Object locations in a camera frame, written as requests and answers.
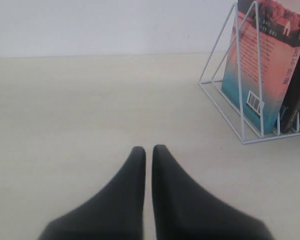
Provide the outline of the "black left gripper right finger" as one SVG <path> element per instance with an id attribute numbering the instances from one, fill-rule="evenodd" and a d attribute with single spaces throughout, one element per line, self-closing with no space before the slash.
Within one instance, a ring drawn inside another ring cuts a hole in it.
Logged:
<path id="1" fill-rule="evenodd" d="M 158 240 L 271 240 L 259 219 L 228 205 L 200 186 L 157 144 L 152 153 L 152 204 Z"/>

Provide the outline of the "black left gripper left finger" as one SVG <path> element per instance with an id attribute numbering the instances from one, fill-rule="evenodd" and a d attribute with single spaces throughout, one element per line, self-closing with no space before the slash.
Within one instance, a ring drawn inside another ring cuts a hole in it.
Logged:
<path id="1" fill-rule="evenodd" d="M 132 148 L 115 176 L 88 201 L 52 220 L 40 240 L 142 240 L 146 152 Z"/>

